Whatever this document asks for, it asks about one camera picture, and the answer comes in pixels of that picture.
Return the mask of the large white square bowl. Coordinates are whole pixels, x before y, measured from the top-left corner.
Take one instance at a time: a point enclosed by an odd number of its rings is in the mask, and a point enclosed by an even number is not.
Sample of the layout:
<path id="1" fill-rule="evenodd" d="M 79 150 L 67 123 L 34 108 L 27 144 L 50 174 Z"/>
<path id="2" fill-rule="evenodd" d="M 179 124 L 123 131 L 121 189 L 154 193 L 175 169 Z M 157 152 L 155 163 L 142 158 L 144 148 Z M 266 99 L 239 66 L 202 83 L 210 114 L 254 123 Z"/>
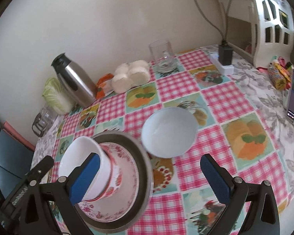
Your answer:
<path id="1" fill-rule="evenodd" d="M 100 197 L 111 177 L 112 164 L 102 147 L 87 136 L 75 139 L 64 153 L 58 170 L 59 177 L 67 177 L 71 203 L 90 201 Z"/>

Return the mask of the small white bowl red rim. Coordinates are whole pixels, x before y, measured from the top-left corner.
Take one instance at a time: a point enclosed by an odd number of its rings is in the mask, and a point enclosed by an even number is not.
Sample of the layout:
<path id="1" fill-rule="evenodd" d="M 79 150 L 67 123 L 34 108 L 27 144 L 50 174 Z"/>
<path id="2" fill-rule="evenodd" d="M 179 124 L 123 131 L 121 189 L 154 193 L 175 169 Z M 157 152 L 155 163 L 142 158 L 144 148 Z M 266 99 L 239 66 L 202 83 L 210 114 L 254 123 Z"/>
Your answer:
<path id="1" fill-rule="evenodd" d="M 100 143 L 100 147 L 111 161 L 111 175 L 108 184 L 98 200 L 113 196 L 121 187 L 122 169 L 120 160 L 123 157 L 122 148 L 116 143 Z"/>

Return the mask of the pale blue round bowl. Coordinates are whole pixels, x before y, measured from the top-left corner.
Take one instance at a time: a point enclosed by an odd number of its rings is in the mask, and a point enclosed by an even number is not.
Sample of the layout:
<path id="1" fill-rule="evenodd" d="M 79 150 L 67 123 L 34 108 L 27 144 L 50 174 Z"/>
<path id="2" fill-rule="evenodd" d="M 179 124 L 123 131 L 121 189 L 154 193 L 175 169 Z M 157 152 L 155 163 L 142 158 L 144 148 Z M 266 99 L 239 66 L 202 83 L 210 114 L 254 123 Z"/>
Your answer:
<path id="1" fill-rule="evenodd" d="M 188 110 L 169 107 L 158 110 L 145 121 L 141 140 L 149 154 L 168 159 L 186 153 L 197 133 L 198 122 Z"/>

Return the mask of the dark blue cabinet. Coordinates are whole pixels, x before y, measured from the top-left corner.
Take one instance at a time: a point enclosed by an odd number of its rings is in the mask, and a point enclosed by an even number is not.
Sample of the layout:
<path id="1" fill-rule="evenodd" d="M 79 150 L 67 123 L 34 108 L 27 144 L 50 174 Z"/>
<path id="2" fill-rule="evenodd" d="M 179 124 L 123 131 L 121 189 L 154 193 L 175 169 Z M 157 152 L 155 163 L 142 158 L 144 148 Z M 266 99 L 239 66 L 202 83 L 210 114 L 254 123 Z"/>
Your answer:
<path id="1" fill-rule="evenodd" d="M 0 190 L 7 196 L 30 171 L 34 152 L 0 125 Z"/>

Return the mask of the pink floral plate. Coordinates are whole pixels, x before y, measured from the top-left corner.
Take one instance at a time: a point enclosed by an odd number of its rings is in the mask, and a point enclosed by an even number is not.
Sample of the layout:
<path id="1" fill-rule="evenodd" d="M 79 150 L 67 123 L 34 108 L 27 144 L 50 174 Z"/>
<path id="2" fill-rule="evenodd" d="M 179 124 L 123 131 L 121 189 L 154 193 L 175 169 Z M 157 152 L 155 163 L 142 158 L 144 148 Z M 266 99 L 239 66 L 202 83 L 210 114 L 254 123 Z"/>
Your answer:
<path id="1" fill-rule="evenodd" d="M 114 154 L 113 157 L 121 169 L 118 187 L 109 187 L 110 195 L 96 201 L 85 201 L 78 207 L 87 217 L 98 222 L 113 222 L 122 218 L 134 204 L 138 194 L 139 174 L 133 157 L 129 154 Z"/>

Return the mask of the checkered patchwork tablecloth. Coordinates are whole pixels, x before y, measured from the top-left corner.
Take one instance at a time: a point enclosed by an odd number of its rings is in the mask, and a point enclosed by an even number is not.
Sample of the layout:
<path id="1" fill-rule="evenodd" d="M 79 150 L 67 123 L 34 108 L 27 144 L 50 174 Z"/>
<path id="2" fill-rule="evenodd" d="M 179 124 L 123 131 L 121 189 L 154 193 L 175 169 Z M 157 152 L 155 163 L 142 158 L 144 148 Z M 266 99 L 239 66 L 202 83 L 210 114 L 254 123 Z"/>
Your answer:
<path id="1" fill-rule="evenodd" d="M 142 126 L 166 107 L 188 108 L 198 119 L 190 150 L 173 159 L 151 157 L 153 197 L 144 215 L 126 234 L 206 234 L 220 204 L 199 167 L 210 154 L 233 176 L 248 183 L 269 180 L 278 204 L 281 234 L 294 231 L 294 125 L 283 96 L 267 74 L 234 55 L 235 72 L 221 75 L 207 46 L 178 55 L 178 68 L 159 73 L 150 67 L 147 85 L 111 94 L 90 108 L 74 107 L 37 142 L 32 163 L 46 155 L 59 164 L 80 136 L 120 130 L 140 138 Z"/>

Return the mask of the steel round tray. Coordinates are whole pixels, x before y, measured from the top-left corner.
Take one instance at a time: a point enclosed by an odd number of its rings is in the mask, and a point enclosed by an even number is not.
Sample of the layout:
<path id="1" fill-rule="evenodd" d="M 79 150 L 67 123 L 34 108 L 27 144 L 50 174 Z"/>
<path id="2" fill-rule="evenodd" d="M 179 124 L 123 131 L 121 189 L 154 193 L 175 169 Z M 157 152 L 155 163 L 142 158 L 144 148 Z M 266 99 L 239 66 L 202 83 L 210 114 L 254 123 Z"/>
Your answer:
<path id="1" fill-rule="evenodd" d="M 130 228 L 145 212 L 152 196 L 153 170 L 146 150 L 130 134 L 111 130 L 92 137 L 121 169 L 119 189 L 111 196 L 75 205 L 88 227 L 102 233 Z"/>

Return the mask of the napa cabbage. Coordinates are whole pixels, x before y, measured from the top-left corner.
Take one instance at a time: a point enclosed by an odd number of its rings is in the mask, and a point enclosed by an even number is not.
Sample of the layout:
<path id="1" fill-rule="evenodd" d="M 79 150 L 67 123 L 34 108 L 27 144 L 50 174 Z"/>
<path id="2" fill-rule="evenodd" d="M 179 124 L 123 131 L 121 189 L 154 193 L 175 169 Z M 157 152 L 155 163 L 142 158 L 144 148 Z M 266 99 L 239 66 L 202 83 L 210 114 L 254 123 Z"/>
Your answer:
<path id="1" fill-rule="evenodd" d="M 57 78 L 48 78 L 45 82 L 42 97 L 46 103 L 59 115 L 69 113 L 75 102 L 68 96 Z"/>

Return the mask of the steel thermos jug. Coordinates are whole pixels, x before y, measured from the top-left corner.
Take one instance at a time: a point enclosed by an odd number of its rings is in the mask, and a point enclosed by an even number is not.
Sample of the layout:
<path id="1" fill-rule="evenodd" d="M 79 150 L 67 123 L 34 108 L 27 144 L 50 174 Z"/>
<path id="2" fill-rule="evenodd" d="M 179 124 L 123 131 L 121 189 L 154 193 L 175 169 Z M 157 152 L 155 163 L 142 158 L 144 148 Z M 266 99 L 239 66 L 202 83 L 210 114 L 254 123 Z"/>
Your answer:
<path id="1" fill-rule="evenodd" d="M 97 86 L 89 75 L 65 53 L 59 54 L 52 61 L 57 78 L 69 96 L 80 106 L 87 108 L 96 101 Z"/>

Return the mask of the orange snack packet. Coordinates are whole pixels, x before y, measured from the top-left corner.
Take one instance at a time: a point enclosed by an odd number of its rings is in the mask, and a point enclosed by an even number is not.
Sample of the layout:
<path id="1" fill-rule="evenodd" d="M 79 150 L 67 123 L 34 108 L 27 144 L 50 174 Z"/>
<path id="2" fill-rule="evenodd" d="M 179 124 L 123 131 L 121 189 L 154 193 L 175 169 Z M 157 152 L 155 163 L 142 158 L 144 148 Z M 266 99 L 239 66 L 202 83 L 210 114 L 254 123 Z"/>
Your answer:
<path id="1" fill-rule="evenodd" d="M 102 99 L 113 92 L 112 79 L 114 75 L 111 73 L 105 74 L 96 84 L 97 92 L 96 99 Z"/>

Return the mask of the colourful candy roll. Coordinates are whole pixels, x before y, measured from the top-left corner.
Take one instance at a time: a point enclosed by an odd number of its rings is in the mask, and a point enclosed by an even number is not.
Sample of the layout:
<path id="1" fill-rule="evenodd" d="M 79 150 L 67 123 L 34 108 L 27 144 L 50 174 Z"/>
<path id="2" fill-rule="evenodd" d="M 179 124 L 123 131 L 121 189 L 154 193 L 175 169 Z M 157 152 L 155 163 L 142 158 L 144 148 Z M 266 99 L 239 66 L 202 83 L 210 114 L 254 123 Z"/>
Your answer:
<path id="1" fill-rule="evenodd" d="M 291 77 L 279 63 L 272 62 L 268 67 L 268 76 L 272 85 L 278 91 L 283 91 L 291 87 Z"/>

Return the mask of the white power strip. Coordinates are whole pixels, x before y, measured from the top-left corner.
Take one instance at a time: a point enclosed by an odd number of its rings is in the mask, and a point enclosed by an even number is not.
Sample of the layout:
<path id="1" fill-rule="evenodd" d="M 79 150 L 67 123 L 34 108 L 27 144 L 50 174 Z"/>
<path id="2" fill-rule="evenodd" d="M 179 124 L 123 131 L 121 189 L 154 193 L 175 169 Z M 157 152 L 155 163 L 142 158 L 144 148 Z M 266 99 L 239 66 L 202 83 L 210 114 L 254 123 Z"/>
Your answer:
<path id="1" fill-rule="evenodd" d="M 234 74 L 234 66 L 233 65 L 222 65 L 219 61 L 218 54 L 216 54 L 216 53 L 209 54 L 209 59 L 222 75 L 233 75 Z"/>

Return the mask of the black power adapter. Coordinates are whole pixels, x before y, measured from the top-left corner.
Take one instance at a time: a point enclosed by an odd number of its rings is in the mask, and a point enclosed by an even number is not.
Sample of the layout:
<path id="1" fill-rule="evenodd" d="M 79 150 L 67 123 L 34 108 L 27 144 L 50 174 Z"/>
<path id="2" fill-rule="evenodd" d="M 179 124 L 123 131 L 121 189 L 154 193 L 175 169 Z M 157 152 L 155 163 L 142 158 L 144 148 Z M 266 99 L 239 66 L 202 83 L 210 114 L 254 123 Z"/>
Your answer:
<path id="1" fill-rule="evenodd" d="M 219 45 L 219 58 L 218 61 L 223 66 L 232 64 L 233 60 L 233 48 L 227 43 Z"/>

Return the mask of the clear glass pitcher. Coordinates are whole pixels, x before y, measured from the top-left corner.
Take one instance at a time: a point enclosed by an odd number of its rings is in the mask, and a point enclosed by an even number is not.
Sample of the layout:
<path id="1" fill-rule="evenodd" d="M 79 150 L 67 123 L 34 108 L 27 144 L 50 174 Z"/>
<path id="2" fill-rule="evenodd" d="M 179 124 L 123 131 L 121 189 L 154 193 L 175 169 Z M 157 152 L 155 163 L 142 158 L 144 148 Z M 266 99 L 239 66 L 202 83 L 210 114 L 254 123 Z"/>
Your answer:
<path id="1" fill-rule="evenodd" d="M 159 73 L 169 73 L 178 67 L 170 41 L 157 40 L 150 43 L 148 47 Z"/>

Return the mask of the white lattice shelf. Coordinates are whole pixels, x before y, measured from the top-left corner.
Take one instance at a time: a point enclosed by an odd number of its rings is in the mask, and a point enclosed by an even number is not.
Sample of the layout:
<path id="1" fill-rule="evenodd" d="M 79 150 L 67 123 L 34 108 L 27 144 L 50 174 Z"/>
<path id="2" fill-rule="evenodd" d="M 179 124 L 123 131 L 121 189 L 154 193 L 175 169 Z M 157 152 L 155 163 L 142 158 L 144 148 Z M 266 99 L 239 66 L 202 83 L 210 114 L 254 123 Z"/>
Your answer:
<path id="1" fill-rule="evenodd" d="M 218 0 L 228 25 L 227 41 L 258 68 L 273 58 L 290 60 L 294 44 L 294 21 L 287 0 Z"/>

